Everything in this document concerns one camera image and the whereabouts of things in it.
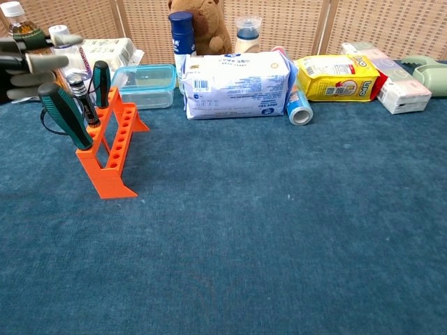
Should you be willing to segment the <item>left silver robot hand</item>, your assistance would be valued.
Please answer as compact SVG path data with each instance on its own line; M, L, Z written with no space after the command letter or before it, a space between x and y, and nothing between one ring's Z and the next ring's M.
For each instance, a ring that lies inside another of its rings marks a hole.
M42 84L57 80L57 71L69 65L68 57L36 54L24 40L1 38L1 104L38 95Z

